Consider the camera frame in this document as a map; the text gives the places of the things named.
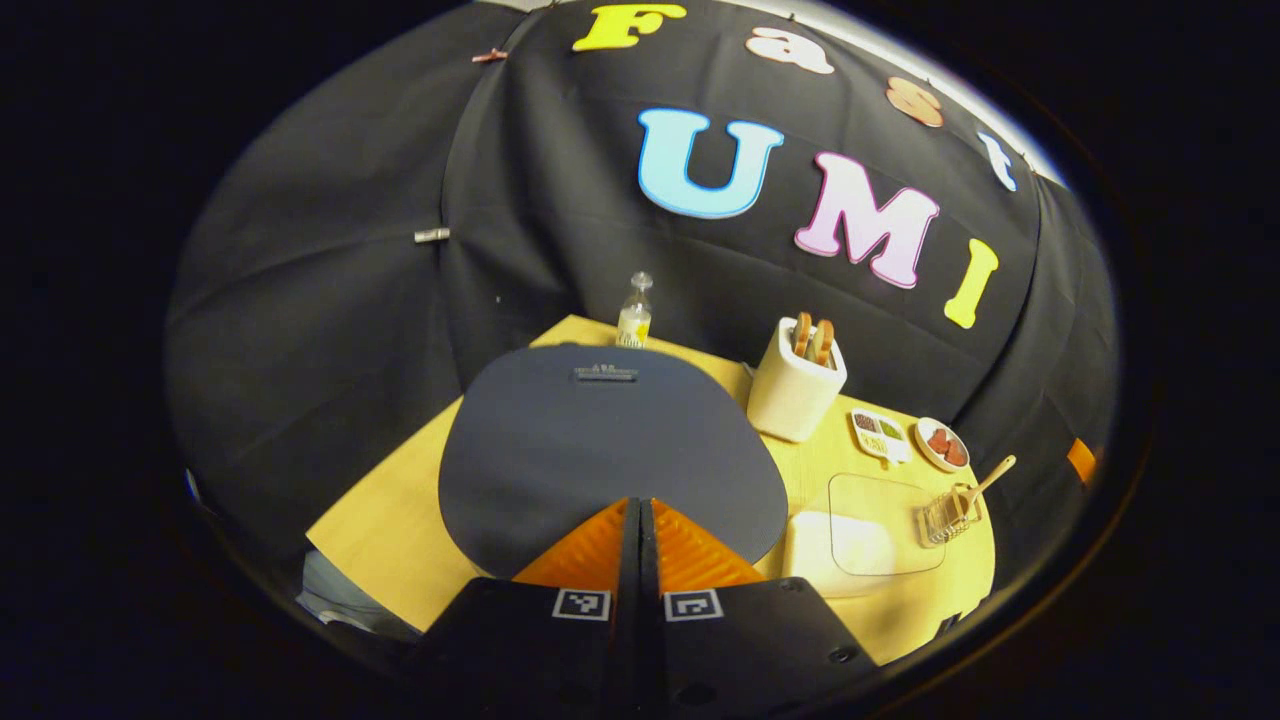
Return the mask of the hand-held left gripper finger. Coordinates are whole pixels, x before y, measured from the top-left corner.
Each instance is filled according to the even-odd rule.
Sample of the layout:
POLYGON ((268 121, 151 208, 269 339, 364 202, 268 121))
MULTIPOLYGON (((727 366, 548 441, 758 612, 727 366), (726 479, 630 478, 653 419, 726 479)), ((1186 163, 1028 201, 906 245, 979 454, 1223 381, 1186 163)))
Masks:
POLYGON ((672 505, 640 506, 646 719, 797 719, 878 665, 800 577, 768 579, 672 505))
POLYGON ((430 719, 604 719, 634 707, 643 503, 623 498, 513 579, 477 577, 404 661, 430 719))

